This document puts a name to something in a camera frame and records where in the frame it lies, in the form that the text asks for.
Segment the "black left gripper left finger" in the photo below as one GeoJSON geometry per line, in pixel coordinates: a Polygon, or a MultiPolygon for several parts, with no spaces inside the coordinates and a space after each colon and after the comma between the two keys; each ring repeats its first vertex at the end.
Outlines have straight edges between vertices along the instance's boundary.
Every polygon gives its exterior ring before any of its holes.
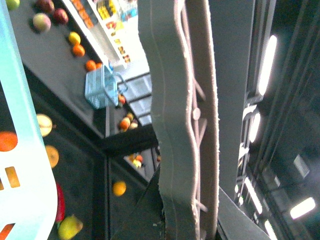
{"type": "MultiPolygon", "coordinates": [[[[112,240],[172,240],[165,235],[165,213],[159,193],[160,170],[157,169],[137,204],[122,218],[112,240]]],[[[222,188],[218,194],[217,230],[213,237],[200,231],[201,240],[268,240],[270,237],[254,224],[228,197],[222,188]]]]}

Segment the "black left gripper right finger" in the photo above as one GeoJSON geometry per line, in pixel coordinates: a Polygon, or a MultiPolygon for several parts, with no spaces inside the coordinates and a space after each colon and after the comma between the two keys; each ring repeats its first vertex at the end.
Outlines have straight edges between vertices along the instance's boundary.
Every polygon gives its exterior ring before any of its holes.
{"type": "Polygon", "coordinates": [[[235,194],[255,1],[209,2],[219,117],[219,185],[235,194]]]}

